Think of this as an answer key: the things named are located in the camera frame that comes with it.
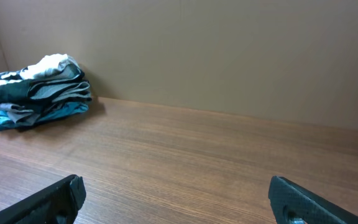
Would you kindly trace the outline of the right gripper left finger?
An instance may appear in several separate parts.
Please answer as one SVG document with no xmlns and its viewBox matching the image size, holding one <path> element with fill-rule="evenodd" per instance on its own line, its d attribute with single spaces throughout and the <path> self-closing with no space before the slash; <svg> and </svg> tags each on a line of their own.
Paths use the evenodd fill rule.
<svg viewBox="0 0 358 224">
<path fill-rule="evenodd" d="M 86 199 L 83 178 L 75 174 L 0 211 L 0 224 L 74 223 Z"/>
</svg>

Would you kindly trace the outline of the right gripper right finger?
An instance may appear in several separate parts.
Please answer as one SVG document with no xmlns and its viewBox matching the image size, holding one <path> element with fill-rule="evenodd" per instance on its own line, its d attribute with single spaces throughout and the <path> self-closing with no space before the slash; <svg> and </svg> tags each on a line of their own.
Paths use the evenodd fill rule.
<svg viewBox="0 0 358 224">
<path fill-rule="evenodd" d="M 272 177 L 268 199 L 278 224 L 358 224 L 357 215 L 284 177 Z"/>
</svg>

